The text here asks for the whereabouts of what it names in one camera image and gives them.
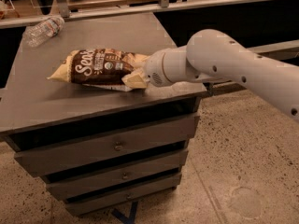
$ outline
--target brown snack bag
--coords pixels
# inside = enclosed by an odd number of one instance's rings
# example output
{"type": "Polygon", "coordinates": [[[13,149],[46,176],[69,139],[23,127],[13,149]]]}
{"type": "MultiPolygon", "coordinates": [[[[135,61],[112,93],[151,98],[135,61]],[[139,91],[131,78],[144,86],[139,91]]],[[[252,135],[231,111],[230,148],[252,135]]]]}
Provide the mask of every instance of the brown snack bag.
{"type": "Polygon", "coordinates": [[[146,55],[115,49],[74,50],[49,79],[117,91],[147,88],[148,81],[145,79],[142,85],[126,82],[128,78],[123,79],[142,69],[147,59],[146,55]]]}

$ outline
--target metal frame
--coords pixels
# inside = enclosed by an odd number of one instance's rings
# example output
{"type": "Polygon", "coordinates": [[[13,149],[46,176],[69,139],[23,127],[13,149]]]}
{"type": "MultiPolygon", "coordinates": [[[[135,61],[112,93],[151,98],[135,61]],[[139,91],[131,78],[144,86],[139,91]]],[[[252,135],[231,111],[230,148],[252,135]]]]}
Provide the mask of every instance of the metal frame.
{"type": "MultiPolygon", "coordinates": [[[[199,8],[199,7],[214,7],[214,6],[254,3],[254,2],[271,1],[271,0],[188,0],[187,2],[176,2],[176,3],[169,3],[169,0],[160,0],[159,5],[121,7],[121,8],[116,7],[115,9],[101,8],[101,9],[95,9],[89,11],[79,11],[74,13],[70,12],[66,1],[67,0],[57,0],[59,12],[60,12],[60,15],[57,16],[63,17],[65,21],[75,21],[75,20],[84,20],[90,18],[134,14],[134,13],[141,13],[141,12],[163,12],[163,11],[171,11],[171,10],[192,9],[192,8],[199,8]]],[[[48,17],[52,17],[52,16],[39,16],[39,17],[32,17],[32,18],[3,20],[0,22],[0,29],[8,28],[8,27],[33,25],[35,23],[45,20],[48,17]]]]}

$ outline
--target cabinet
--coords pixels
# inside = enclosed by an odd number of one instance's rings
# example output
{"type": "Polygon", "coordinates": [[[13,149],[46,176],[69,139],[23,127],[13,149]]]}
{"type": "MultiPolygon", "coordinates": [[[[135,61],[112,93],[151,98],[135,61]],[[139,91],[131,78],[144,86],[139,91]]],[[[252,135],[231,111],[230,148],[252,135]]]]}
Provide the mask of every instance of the cabinet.
{"type": "Polygon", "coordinates": [[[152,14],[69,22],[39,48],[20,46],[0,102],[15,160],[73,215],[177,186],[205,93],[184,82],[121,92],[46,80],[70,50],[95,46],[174,45],[152,14]]]}

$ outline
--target gray tabletop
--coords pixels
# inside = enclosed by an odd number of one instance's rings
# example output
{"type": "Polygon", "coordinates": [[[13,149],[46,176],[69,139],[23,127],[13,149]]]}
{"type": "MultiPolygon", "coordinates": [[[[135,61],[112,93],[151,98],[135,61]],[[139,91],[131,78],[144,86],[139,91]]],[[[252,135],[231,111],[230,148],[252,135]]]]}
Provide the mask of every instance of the gray tabletop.
{"type": "Polygon", "coordinates": [[[74,49],[113,48],[151,55],[175,44],[153,14],[72,21],[42,46],[20,45],[0,102],[0,134],[68,122],[199,93],[201,84],[178,83],[145,91],[105,91],[47,80],[74,49]]]}

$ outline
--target drawer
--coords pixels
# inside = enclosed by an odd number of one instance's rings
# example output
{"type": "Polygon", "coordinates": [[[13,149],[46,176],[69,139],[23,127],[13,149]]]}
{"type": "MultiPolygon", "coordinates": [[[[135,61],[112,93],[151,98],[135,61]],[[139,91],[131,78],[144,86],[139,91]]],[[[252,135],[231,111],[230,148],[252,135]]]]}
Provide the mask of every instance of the drawer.
{"type": "Polygon", "coordinates": [[[180,183],[180,179],[181,173],[166,176],[162,179],[158,179],[134,188],[124,189],[97,198],[90,198],[86,201],[68,203],[65,208],[74,216],[82,215],[117,203],[128,202],[151,193],[175,187],[180,183]]]}
{"type": "Polygon", "coordinates": [[[198,117],[188,115],[167,119],[150,126],[90,139],[34,148],[15,154],[15,160],[31,175],[41,176],[93,162],[135,153],[193,138],[198,117]]]}
{"type": "Polygon", "coordinates": [[[47,185],[47,190],[57,199],[65,200],[83,193],[119,185],[138,178],[154,175],[166,170],[178,168],[185,164],[187,148],[170,152],[167,156],[158,155],[138,163],[115,167],[113,170],[94,172],[88,176],[82,175],[65,181],[47,185]]]}

